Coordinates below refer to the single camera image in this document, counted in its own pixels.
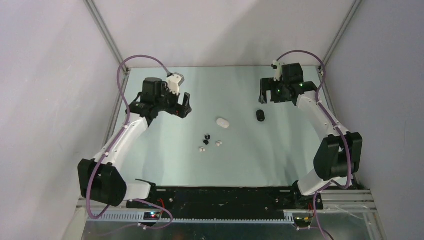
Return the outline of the black earbud charging case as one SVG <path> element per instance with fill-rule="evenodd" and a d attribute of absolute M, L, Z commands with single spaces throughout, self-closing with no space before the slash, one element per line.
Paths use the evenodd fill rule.
<path fill-rule="evenodd" d="M 256 119 L 259 122 L 264 122 L 266 117 L 265 117 L 265 112 L 262 109 L 259 109 L 256 111 Z"/>

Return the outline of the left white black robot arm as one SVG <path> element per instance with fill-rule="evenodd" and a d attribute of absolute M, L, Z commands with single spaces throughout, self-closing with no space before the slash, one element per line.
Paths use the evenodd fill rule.
<path fill-rule="evenodd" d="M 135 141 L 160 112 L 184 119 L 192 111 L 189 93 L 185 93 L 183 102 L 179 103 L 184 80 L 183 75 L 172 73 L 166 80 L 148 77 L 143 81 L 142 90 L 125 111 L 119 132 L 94 157 L 82 159 L 78 164 L 83 198 L 113 207 L 134 199 L 138 199 L 145 208 L 156 206 L 158 194 L 151 190 L 154 183 L 139 179 L 126 181 L 120 170 Z"/>

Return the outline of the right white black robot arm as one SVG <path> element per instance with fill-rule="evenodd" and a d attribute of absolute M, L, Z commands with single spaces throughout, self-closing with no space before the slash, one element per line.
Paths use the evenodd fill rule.
<path fill-rule="evenodd" d="M 273 61 L 274 77 L 260 80 L 259 103 L 293 103 L 304 113 L 321 143 L 313 159 L 313 170 L 301 178 L 291 194 L 291 204 L 304 209 L 311 195 L 323 191 L 338 180 L 346 178 L 343 189 L 350 186 L 353 174 L 359 170 L 363 138 L 358 132 L 344 127 L 323 104 L 318 87 L 304 80 L 299 63 L 282 65 Z"/>

